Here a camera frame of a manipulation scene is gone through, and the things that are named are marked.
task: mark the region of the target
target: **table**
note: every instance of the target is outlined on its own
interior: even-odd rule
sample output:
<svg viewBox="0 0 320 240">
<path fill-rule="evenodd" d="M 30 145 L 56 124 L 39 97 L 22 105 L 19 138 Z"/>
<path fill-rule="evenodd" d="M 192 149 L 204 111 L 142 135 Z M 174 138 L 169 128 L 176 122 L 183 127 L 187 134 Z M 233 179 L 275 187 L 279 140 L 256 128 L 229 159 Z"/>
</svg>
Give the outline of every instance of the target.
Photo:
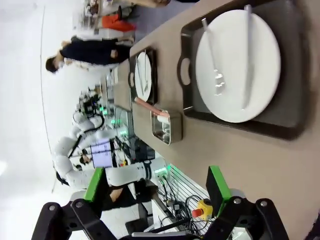
<svg viewBox="0 0 320 240">
<path fill-rule="evenodd" d="M 148 46 L 158 51 L 157 107 L 183 112 L 176 72 L 181 28 L 228 2 L 231 1 L 201 0 L 132 47 L 131 56 Z M 208 166 L 218 165 L 228 186 L 243 191 L 249 201 L 273 200 L 292 240 L 307 235 L 320 208 L 320 48 L 316 46 L 320 42 L 320 1 L 301 0 L 300 4 L 309 18 L 312 109 L 308 127 L 297 140 L 284 141 L 184 117 L 182 141 L 167 146 L 152 136 L 150 112 L 132 104 L 135 134 L 166 161 L 202 187 Z M 186 68 L 181 74 L 187 74 Z M 114 94 L 121 95 L 122 100 L 127 98 L 122 92 Z"/>
</svg>

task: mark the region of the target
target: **computer screen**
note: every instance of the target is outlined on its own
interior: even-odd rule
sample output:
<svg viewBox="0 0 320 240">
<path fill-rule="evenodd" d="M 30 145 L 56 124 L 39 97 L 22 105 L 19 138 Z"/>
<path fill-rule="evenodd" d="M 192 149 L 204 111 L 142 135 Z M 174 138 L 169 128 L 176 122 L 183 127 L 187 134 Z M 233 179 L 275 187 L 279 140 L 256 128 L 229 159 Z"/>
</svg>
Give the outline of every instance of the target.
<svg viewBox="0 0 320 240">
<path fill-rule="evenodd" d="M 91 145 L 91 159 L 95 168 L 112 168 L 112 147 L 108 138 L 100 139 Z"/>
</svg>

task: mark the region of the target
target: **metal container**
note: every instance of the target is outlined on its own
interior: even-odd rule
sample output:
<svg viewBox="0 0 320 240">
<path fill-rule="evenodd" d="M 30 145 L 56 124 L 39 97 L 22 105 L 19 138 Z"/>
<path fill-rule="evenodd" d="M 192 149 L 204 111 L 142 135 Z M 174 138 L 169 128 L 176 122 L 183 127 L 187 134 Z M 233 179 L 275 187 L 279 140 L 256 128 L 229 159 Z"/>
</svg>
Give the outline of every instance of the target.
<svg viewBox="0 0 320 240">
<path fill-rule="evenodd" d="M 171 110 L 161 110 L 169 114 L 169 123 L 160 122 L 152 111 L 151 130 L 152 135 L 160 139 L 167 145 L 179 142 L 182 139 L 182 115 L 180 112 Z"/>
</svg>

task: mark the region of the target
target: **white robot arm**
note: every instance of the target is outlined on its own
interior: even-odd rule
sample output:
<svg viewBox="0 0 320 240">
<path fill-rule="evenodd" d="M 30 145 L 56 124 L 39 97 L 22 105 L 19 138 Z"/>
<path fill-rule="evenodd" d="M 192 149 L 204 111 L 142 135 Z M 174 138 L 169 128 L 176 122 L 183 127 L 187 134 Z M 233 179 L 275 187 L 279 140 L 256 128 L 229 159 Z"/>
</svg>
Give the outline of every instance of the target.
<svg viewBox="0 0 320 240">
<path fill-rule="evenodd" d="M 116 187 L 142 179 L 158 180 L 162 176 L 167 177 L 167 172 L 167 165 L 162 157 L 118 168 L 107 168 L 105 170 L 108 184 Z"/>
<path fill-rule="evenodd" d="M 74 123 L 69 136 L 64 136 L 55 146 L 52 152 L 52 159 L 55 170 L 61 178 L 65 179 L 70 187 L 86 189 L 89 186 L 94 170 L 76 171 L 69 160 L 70 151 L 74 148 L 79 136 L 77 147 L 82 150 L 100 139 L 112 139 L 125 127 L 108 130 L 95 130 L 97 126 L 84 114 L 77 112 L 73 116 Z"/>
<path fill-rule="evenodd" d="M 88 119 L 81 109 L 80 104 L 77 106 L 77 111 L 73 114 L 73 127 L 69 136 L 62 137 L 57 143 L 52 153 L 52 159 L 55 170 L 62 179 L 68 182 L 70 187 L 86 189 L 95 170 L 74 170 L 69 159 L 70 152 L 73 153 L 76 148 L 80 150 L 85 149 L 100 139 L 113 139 L 119 132 L 126 130 L 126 128 L 98 130 L 103 125 L 104 119 L 98 119 L 92 114 L 91 118 Z M 162 158 L 156 158 L 152 161 L 140 162 L 125 167 L 107 168 L 106 175 L 110 185 L 122 186 L 141 179 L 157 177 L 157 173 L 161 173 L 161 169 L 166 170 L 165 161 Z"/>
</svg>

